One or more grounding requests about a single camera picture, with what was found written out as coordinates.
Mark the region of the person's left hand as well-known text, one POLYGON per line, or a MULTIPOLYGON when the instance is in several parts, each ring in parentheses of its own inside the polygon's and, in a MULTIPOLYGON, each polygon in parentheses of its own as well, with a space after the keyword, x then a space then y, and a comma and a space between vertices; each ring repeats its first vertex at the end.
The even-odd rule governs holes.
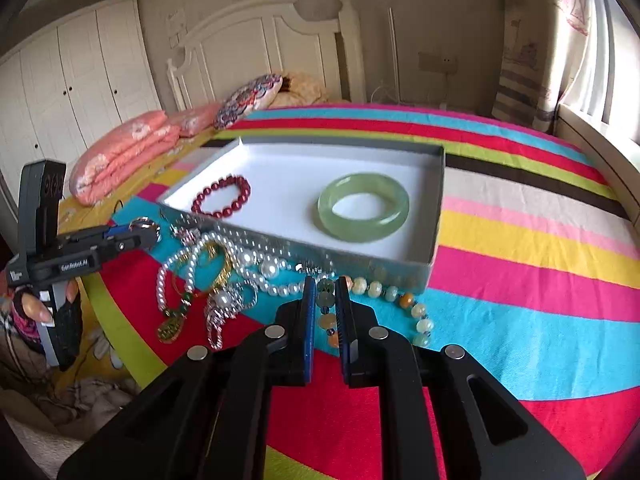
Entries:
POLYGON ((1 324, 9 322, 9 331, 16 333, 29 350, 44 354, 37 326, 52 321, 52 314, 29 287, 9 288, 6 272, 1 272, 1 324))

